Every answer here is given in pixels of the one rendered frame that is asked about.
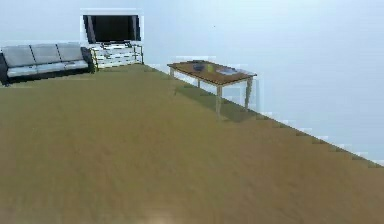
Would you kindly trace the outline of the grey flat book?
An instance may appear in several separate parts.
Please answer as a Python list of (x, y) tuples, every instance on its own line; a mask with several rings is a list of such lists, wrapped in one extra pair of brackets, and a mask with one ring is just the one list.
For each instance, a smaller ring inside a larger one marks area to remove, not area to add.
[(230, 76), (238, 73), (238, 71), (233, 68), (220, 68), (220, 69), (217, 69), (216, 72), (226, 76)]

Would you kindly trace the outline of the grey sofa with black frame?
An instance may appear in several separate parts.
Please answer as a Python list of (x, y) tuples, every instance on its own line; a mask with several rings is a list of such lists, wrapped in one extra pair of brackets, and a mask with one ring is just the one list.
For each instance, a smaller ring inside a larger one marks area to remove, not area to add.
[(93, 73), (91, 51), (76, 42), (5, 46), (0, 51), (0, 83), (15, 79), (64, 74), (84, 70)]

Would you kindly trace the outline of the white television stand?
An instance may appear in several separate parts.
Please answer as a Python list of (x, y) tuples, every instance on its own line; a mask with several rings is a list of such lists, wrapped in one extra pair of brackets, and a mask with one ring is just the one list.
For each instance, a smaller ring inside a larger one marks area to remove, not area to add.
[(90, 51), (96, 70), (144, 63), (143, 47), (131, 42), (96, 44)]

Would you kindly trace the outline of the brown wooden table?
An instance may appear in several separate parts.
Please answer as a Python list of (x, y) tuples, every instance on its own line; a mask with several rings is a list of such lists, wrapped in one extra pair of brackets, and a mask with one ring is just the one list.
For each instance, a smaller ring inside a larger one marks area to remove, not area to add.
[[(205, 68), (203, 71), (198, 72), (193, 69), (194, 64), (204, 64)], [(207, 64), (211, 64), (214, 67), (214, 72), (208, 72), (207, 71)], [(226, 76), (222, 75), (218, 72), (216, 72), (217, 69), (220, 68), (232, 68), (229, 66), (213, 63), (210, 61), (206, 60), (191, 60), (191, 61), (184, 61), (184, 62), (176, 62), (176, 63), (171, 63), (168, 64), (169, 67), (169, 76), (171, 80), (175, 80), (175, 73), (181, 73), (186, 76), (195, 78), (198, 83), (200, 84), (201, 82), (213, 85), (216, 87), (216, 115), (217, 118), (221, 117), (221, 105), (222, 105), (222, 90), (225, 86), (230, 86), (234, 85), (236, 83), (240, 82), (246, 82), (246, 96), (244, 99), (244, 110), (248, 111), (249, 110), (249, 101), (250, 101), (250, 95), (252, 91), (252, 85), (253, 85), (253, 80), (255, 77), (257, 77), (256, 73), (252, 72), (247, 72), (241, 69), (236, 69), (238, 71), (237, 74)]]

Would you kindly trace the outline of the black television set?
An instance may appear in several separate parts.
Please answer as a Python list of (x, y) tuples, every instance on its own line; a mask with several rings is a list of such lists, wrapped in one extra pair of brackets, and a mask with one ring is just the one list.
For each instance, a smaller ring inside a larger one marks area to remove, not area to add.
[(84, 15), (89, 44), (140, 41), (138, 15)]

